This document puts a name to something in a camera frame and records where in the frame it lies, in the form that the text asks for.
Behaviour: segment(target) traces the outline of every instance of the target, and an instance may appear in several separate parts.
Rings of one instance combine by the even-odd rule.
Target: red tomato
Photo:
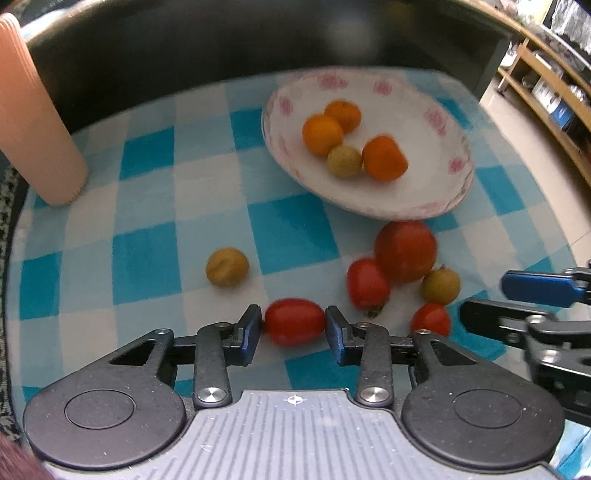
[[[347,292],[359,310],[383,306],[390,297],[390,285],[373,258],[362,258],[347,271]]]
[[[375,260],[395,284],[410,283],[427,275],[437,258],[437,241],[422,222],[390,222],[374,243]]]
[[[313,301],[276,300],[265,312],[265,328],[279,346],[310,343],[324,332],[324,312]]]
[[[417,310],[410,322],[412,332],[417,330],[431,330],[444,337],[452,331],[452,319],[445,307],[437,303],[427,303]]]

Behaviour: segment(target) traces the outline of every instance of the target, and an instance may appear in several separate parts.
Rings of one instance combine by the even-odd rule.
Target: table
[[[383,70],[435,97],[466,130],[477,166],[474,184],[452,212],[428,220],[438,263],[462,277],[449,306],[451,338],[524,373],[519,352],[466,333],[459,300],[501,299],[508,269],[560,271],[574,265],[535,180],[477,100],[459,82],[421,70]],[[371,253],[384,222],[323,202],[293,182],[268,154],[261,109],[297,72],[217,83],[119,113],[75,134],[90,168],[84,195],[47,206],[29,191],[14,237],[7,331],[17,416],[40,388],[158,327],[177,336],[236,321],[250,303],[282,297],[336,304],[361,320],[345,291],[345,272]],[[206,280],[204,265],[231,245],[251,262],[234,290]],[[394,291],[377,322],[405,335],[421,305],[417,285]],[[395,370],[404,394],[405,369]],[[339,368],[324,339],[280,349],[261,339],[247,368],[229,371],[243,388],[354,389],[357,367]],[[190,396],[192,372],[176,389]]]

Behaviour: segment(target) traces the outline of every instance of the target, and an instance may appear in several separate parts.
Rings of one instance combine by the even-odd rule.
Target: grooved gray surface
[[[441,465],[417,450],[386,411],[341,390],[245,391],[226,408],[202,410],[166,452],[112,472],[64,471],[57,480],[550,480],[537,466],[482,475]]]

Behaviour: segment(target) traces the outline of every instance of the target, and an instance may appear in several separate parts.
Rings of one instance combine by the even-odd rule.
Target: shelf
[[[552,90],[562,97],[568,106],[572,108],[574,114],[584,123],[587,130],[591,131],[591,110],[570,91],[569,86],[556,73],[540,62],[527,47],[519,45],[517,55],[540,75]]]
[[[564,151],[567,153],[567,155],[573,160],[587,184],[591,187],[591,163],[581,153],[579,147],[565,132],[560,129],[554,120],[550,118],[550,114],[530,92],[525,90],[519,82],[513,79],[511,75],[502,68],[499,67],[498,72],[503,76],[507,83],[511,85],[513,90],[516,91],[521,98],[523,98],[525,103],[529,105],[529,107],[540,118],[540,120],[542,120],[544,125],[554,135],[558,143],[564,148]]]

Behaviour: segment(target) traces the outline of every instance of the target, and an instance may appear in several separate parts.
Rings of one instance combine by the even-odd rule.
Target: orange
[[[392,137],[379,135],[362,152],[365,171],[378,181],[391,181],[407,171],[408,161]]]
[[[312,115],[301,129],[308,150],[319,157],[327,157],[330,150],[343,143],[343,129],[328,115]]]
[[[361,110],[347,100],[339,99],[330,102],[326,105],[324,114],[336,119],[346,134],[355,130],[361,123]]]

